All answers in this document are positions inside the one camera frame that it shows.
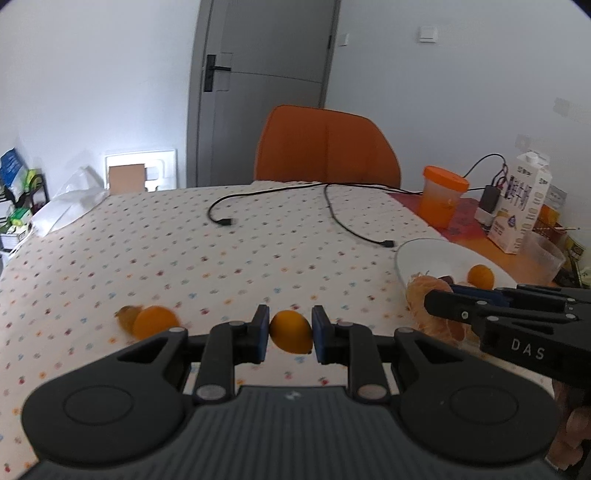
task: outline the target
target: orange chair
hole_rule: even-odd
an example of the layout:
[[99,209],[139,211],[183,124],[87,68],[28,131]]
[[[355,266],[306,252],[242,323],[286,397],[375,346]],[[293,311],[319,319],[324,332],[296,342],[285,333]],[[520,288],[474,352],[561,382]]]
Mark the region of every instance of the orange chair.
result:
[[400,167],[388,141],[367,118],[281,105],[263,129],[256,180],[381,183],[400,187]]

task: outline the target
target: door handle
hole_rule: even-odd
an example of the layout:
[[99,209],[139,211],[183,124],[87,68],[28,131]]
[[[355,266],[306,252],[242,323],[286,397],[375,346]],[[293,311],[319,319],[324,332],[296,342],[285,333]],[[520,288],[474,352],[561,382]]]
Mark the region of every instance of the door handle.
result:
[[213,76],[216,73],[216,70],[220,72],[231,72],[231,67],[220,67],[216,65],[216,56],[215,55],[208,55],[205,61],[205,79],[203,81],[203,91],[204,92],[212,92],[213,91]]

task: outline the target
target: plastic bag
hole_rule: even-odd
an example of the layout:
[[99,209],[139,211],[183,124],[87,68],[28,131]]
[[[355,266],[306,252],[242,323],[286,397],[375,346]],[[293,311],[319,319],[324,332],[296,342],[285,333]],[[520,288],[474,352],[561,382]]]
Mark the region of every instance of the plastic bag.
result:
[[46,236],[78,220],[109,196],[86,168],[79,168],[57,195],[33,215],[37,235]]
[[0,177],[4,185],[14,195],[14,201],[18,202],[21,195],[25,192],[25,182],[27,181],[27,168],[22,162],[20,155],[13,148],[7,151],[0,158]]

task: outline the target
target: human hand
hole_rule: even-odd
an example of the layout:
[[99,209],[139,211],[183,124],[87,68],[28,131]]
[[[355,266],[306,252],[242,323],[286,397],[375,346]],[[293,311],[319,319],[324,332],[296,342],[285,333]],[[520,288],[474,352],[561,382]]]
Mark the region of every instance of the human hand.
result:
[[569,411],[569,387],[553,381],[554,398],[561,412],[560,427],[548,451],[548,460],[561,470],[576,465],[583,457],[581,442],[591,439],[591,407]]

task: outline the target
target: milk carton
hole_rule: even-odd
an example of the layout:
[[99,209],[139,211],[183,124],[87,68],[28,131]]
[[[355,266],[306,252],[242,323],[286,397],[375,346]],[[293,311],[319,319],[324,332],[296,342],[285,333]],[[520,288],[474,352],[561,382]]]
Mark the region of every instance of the milk carton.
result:
[[509,165],[488,234],[506,254],[517,253],[524,235],[533,229],[538,219],[552,180],[548,164],[547,158],[527,152]]

